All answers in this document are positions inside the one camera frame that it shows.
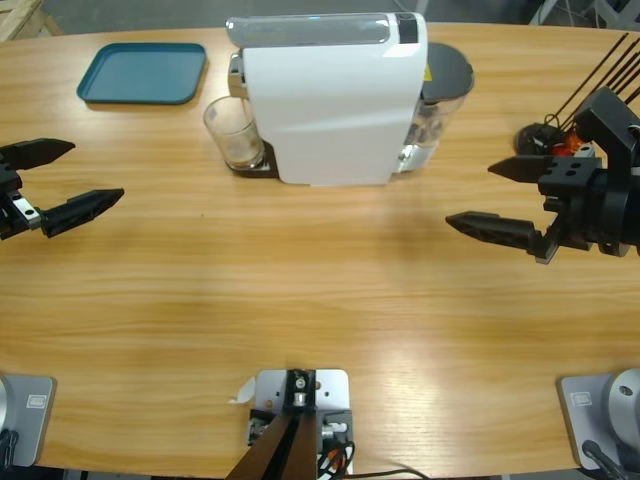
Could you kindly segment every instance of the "label sticker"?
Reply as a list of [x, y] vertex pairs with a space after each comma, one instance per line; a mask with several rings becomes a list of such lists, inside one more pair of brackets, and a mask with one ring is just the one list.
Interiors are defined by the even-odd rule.
[[572, 392], [571, 403], [574, 407], [588, 407], [592, 405], [591, 394], [589, 392]]
[[47, 406], [46, 395], [29, 395], [27, 398], [27, 408], [43, 409]]

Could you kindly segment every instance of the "teal tray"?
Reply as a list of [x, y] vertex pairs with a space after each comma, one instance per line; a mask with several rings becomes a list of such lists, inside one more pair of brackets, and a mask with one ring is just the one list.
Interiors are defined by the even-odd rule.
[[77, 93], [95, 103], [185, 103], [206, 59], [197, 43], [112, 43], [96, 54]]

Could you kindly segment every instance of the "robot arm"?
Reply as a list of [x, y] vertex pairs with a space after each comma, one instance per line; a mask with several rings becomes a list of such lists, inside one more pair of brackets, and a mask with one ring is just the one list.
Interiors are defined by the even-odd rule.
[[50, 210], [32, 206], [19, 190], [17, 170], [28, 170], [53, 162], [75, 145], [53, 138], [39, 138], [0, 147], [0, 239], [40, 228], [54, 237], [105, 212], [124, 195], [124, 190], [92, 190]]

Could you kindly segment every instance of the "glass cup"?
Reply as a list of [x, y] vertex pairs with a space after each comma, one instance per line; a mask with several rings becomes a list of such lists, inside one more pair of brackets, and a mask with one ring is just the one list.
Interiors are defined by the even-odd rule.
[[204, 112], [204, 124], [232, 170], [249, 170], [260, 164], [264, 144], [246, 99], [214, 100]]

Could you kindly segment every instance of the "metal mounting plate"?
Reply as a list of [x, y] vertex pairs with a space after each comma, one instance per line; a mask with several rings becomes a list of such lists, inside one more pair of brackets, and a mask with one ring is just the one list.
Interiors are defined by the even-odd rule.
[[[286, 370], [263, 370], [256, 377], [256, 408], [273, 413], [282, 411]], [[318, 410], [348, 410], [349, 377], [344, 370], [316, 370]]]
[[18, 375], [5, 375], [3, 379], [9, 409], [2, 428], [19, 435], [13, 465], [28, 467], [40, 456], [56, 382], [49, 377]]
[[574, 460], [587, 470], [596, 470], [598, 466], [582, 451], [586, 440], [596, 442], [606, 455], [620, 463], [603, 405], [604, 390], [612, 377], [610, 374], [566, 377], [558, 385]]

